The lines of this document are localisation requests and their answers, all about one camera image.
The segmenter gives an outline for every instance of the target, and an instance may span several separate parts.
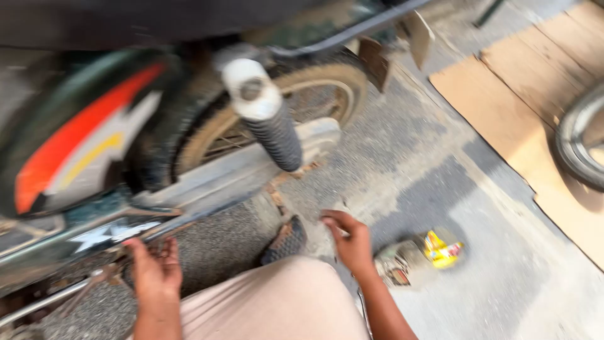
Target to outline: person's leg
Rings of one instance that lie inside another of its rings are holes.
[[[365,322],[335,270],[293,256],[189,296],[185,339],[367,339]]]

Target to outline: hand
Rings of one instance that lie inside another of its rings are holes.
[[[180,302],[182,271],[176,240],[167,237],[159,257],[150,253],[139,238],[131,238],[123,244],[132,252],[132,273],[139,306]]]
[[[328,209],[321,211],[321,221],[332,232],[340,260],[357,280],[377,275],[366,225],[343,211]],[[346,231],[349,236],[343,236],[340,229]]]

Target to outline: right hand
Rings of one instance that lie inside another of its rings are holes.
[[[328,209],[321,211],[321,221],[332,232],[340,260],[357,280],[377,274],[366,225],[343,211]],[[346,231],[349,236],[343,236],[340,229]]]

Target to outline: left hand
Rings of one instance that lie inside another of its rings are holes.
[[[123,242],[134,257],[133,279],[140,306],[157,301],[180,301],[182,271],[178,263],[178,245],[167,237],[164,248],[155,256],[139,238]]]

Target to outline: pavement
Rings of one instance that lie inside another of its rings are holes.
[[[604,338],[604,274],[427,81],[573,3],[508,0],[481,30],[471,22],[483,2],[440,1],[422,9],[436,36],[424,70],[408,53],[393,53],[387,92],[372,90],[327,164],[279,187],[304,221],[305,253],[326,261],[334,262],[334,252],[316,222],[322,208],[345,209],[368,224],[376,250],[436,226],[466,244],[459,265],[415,290],[392,291],[419,338]],[[278,227],[274,207],[258,195],[178,233],[184,295],[255,267]],[[354,292],[349,273],[334,265]],[[68,318],[51,315],[39,327],[48,339],[119,338],[135,312],[128,291],[101,286]]]

